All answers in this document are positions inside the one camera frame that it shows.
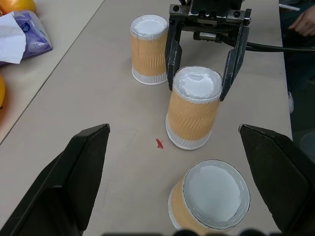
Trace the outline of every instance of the paper cup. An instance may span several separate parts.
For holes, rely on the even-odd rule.
[[[167,80],[167,30],[167,21],[157,15],[143,15],[132,21],[132,74],[137,81],[146,85],[157,85]]]
[[[188,66],[176,73],[166,115],[166,131],[176,146],[194,150],[207,142],[221,91],[220,74],[209,68]]]
[[[191,167],[168,200],[175,228],[190,229],[201,236],[235,227],[249,208],[250,192],[244,178],[233,166],[219,160]]]

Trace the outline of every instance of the orange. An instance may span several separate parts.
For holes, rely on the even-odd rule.
[[[0,11],[3,15],[22,10],[30,10],[36,13],[35,2],[33,0],[0,0]]]
[[[4,99],[4,94],[5,94],[5,85],[4,85],[4,79],[0,75],[0,107]]]

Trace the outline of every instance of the person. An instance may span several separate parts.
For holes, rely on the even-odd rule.
[[[284,47],[315,47],[315,2],[280,0],[300,8],[280,12]],[[315,53],[284,53],[288,91],[295,91],[315,78]]]

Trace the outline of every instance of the table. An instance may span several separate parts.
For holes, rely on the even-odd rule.
[[[134,18],[145,13],[168,18],[175,2],[107,0],[99,8],[0,145],[0,226],[74,134],[109,123],[103,177],[84,235],[170,235],[175,231],[167,211],[171,189],[190,166],[211,158],[236,167],[251,192],[249,213],[229,233],[249,227],[265,233],[278,230],[254,184],[238,127],[247,123],[291,137],[283,55],[247,52],[207,144],[181,150],[165,131],[171,94],[167,83],[145,86],[132,77],[129,39]],[[246,7],[253,9],[249,41],[281,45],[278,3],[248,0]],[[194,41],[189,32],[182,34],[181,45],[181,66],[223,72],[229,46]],[[163,140],[163,150],[156,138]]]
[[[90,0],[89,4],[86,0],[34,1],[54,49],[18,65],[0,68],[6,83],[0,112],[0,144],[104,0]]]

